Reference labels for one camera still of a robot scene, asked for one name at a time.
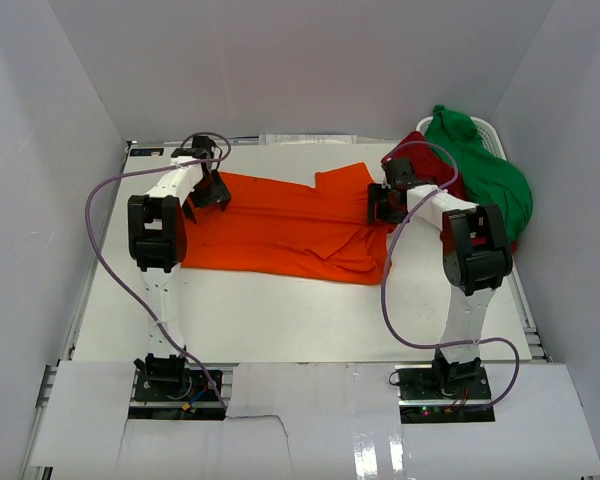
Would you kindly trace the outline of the orange t shirt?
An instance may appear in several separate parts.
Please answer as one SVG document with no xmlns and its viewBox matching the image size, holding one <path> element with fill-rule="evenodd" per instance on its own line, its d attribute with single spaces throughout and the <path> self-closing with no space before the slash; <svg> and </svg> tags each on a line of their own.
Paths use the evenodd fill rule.
<svg viewBox="0 0 600 480">
<path fill-rule="evenodd" d="M 315 175 L 313 186 L 224 173 L 226 209 L 186 221 L 185 268 L 377 285 L 393 228 L 367 221 L 367 166 Z"/>
</svg>

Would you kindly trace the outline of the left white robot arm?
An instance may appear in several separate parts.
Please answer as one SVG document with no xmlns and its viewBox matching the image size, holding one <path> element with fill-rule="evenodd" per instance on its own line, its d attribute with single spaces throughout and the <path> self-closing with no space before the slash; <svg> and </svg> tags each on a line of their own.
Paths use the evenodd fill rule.
<svg viewBox="0 0 600 480">
<path fill-rule="evenodd" d="M 187 249 L 186 223 L 200 209 L 225 211 L 232 196 L 219 172 L 228 153 L 212 133 L 187 137 L 171 154 L 171 169 L 127 202 L 128 245 L 141 272 L 149 315 L 147 364 L 182 365 L 187 346 L 179 320 L 178 278 Z"/>
</svg>

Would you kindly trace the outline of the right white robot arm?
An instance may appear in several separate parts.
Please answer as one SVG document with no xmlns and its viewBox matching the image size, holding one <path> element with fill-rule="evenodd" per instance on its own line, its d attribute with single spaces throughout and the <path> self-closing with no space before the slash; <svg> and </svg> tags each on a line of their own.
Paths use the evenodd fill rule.
<svg viewBox="0 0 600 480">
<path fill-rule="evenodd" d="M 488 305 L 513 267 L 503 216 L 417 178 L 406 158 L 383 164 L 385 181 L 367 189 L 367 219 L 403 226 L 418 217 L 441 234 L 442 267 L 451 287 L 441 340 L 434 347 L 429 386 L 452 399 L 477 379 L 479 341 Z"/>
</svg>

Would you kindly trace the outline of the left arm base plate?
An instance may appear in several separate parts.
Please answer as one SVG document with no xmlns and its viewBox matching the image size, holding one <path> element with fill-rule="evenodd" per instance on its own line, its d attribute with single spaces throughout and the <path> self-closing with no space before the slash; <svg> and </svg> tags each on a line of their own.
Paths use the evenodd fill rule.
<svg viewBox="0 0 600 480">
<path fill-rule="evenodd" d="M 226 418 L 210 382 L 188 369 L 181 382 L 152 381 L 136 371 L 128 409 L 130 420 L 223 421 Z"/>
</svg>

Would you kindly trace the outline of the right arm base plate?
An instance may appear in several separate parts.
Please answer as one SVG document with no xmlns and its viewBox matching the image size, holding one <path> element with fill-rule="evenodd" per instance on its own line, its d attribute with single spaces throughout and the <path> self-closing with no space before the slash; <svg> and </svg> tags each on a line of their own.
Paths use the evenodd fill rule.
<svg viewBox="0 0 600 480">
<path fill-rule="evenodd" d="M 429 367 L 396 368 L 388 378 L 398 390 L 403 425 L 492 423 L 495 413 L 484 367 L 472 380 L 442 387 Z"/>
</svg>

